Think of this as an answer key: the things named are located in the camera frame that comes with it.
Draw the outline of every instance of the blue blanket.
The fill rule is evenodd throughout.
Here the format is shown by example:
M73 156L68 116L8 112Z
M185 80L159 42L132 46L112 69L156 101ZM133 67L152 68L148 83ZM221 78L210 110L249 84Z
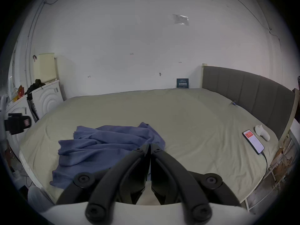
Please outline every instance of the blue blanket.
M65 189L81 172L94 173L114 166L132 150L143 144L165 141L146 123L138 127L102 126L96 129L78 126L73 140L58 141L58 167L52 171L51 185Z

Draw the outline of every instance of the mattress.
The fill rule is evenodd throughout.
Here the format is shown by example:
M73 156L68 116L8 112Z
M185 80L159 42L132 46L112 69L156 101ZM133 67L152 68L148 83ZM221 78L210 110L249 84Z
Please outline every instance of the mattress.
M166 142L166 152L187 170L216 173L243 201L258 185L266 161L242 132L262 124L226 97L206 89L163 89L74 97L34 124L20 150L28 167L55 202L62 189L49 184L58 165L59 140L73 139L77 126L138 126L150 124ZM268 127L264 145L268 165L278 139Z

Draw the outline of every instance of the phone screen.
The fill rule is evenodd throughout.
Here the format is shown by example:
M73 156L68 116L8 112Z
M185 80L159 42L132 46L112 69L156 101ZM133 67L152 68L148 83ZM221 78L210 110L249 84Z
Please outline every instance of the phone screen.
M265 147L261 144L258 138L253 134L253 132L247 130L243 132L243 135L254 148L257 154L260 154L264 150Z

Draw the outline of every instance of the white game controller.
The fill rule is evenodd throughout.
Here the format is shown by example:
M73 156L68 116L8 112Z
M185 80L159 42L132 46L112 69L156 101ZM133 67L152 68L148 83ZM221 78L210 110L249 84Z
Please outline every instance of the white game controller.
M255 132L258 136L262 136L266 141L270 140L270 135L264 130L263 125L256 125Z

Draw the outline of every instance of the bed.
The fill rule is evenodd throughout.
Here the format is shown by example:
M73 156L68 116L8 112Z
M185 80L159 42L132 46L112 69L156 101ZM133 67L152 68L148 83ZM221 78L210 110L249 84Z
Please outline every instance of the bed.
M25 134L19 154L25 170L55 202L62 189L49 182L58 165L59 140L73 139L80 125L97 128L145 122L165 140L166 152L187 170L219 174L242 202L259 184L286 136L299 91L292 92L267 78L233 69L204 66L202 74L202 88L66 100ZM242 135L260 124L271 137L268 142L258 137L265 147L268 165Z

